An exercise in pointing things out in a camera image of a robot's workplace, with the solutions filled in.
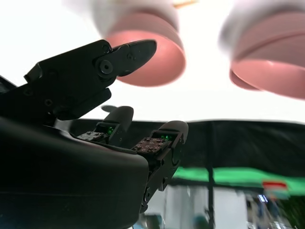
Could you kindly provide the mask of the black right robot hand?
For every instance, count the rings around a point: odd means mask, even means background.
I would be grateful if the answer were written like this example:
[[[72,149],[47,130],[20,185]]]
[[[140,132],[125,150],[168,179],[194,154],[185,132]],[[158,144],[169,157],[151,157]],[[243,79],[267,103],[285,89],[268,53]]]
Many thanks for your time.
[[[99,40],[38,62],[16,87],[0,83],[0,226],[3,229],[127,229],[180,165],[188,124],[170,121],[131,149],[118,147],[133,110],[114,110],[74,136],[57,120],[82,117],[109,86],[144,66],[157,43]]]

